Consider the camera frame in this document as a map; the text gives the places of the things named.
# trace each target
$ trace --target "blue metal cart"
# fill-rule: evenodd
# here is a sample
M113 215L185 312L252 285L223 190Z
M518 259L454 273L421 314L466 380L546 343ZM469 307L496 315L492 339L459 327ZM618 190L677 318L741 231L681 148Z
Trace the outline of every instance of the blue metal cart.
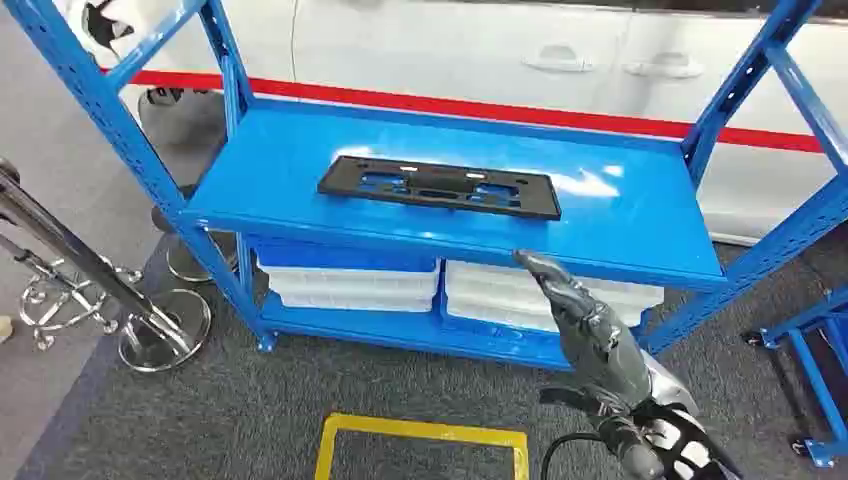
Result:
M746 334L745 340L751 345L776 349L780 340L789 337L834 437L832 442L803 439L793 448L796 453L809 454L817 467L832 467L833 457L848 455L848 428L804 339L806 333L813 331L825 335L842 367L843 381L848 380L848 286L830 292L814 307L780 325Z

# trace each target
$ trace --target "shelf foot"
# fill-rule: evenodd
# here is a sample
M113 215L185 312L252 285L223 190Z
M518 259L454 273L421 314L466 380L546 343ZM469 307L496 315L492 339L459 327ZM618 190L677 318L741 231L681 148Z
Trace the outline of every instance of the shelf foot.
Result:
M262 353L271 353L277 346L277 332L267 332L259 337L257 349Z
M790 447L795 455L809 458L818 468L833 468L833 456L827 446L811 438L796 436L790 438Z

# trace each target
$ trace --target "black cable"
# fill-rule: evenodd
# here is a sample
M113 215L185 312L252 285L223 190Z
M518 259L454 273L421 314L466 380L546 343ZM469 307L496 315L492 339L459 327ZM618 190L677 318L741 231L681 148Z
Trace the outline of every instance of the black cable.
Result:
M601 442L601 437L599 437L595 433L590 432L578 432L578 433L569 433L568 435L563 435L553 442L551 442L550 446L548 446L548 450L545 451L545 456L542 458L542 480L548 480L548 467L551 463L551 457L556 452L556 449L561 447L563 444L568 443L572 440L588 440L590 442Z

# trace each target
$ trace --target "car window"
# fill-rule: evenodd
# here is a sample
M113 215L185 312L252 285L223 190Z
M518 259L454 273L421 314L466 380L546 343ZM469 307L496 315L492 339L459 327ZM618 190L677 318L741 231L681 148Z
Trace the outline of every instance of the car window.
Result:
M596 5L635 10L672 10L687 12L769 13L779 0L459 0L465 3L558 3ZM848 19L848 0L824 0L817 17Z

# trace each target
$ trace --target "round metal base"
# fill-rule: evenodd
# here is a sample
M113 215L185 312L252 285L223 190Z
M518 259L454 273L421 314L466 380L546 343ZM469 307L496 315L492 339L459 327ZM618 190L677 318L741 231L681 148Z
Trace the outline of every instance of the round metal base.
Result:
M230 232L209 232L209 236L218 245L221 255L224 256L230 268L235 269L238 264L235 234ZM194 256L183 242L178 242L176 245L171 246L165 255L168 261L168 269L180 280L199 283L212 279L209 272L194 259Z
M206 300L191 290L175 289L150 300L193 338L194 344L188 352L177 353L147 325L131 317L121 334L118 354L128 367L143 373L169 370L191 358L206 341L212 324Z

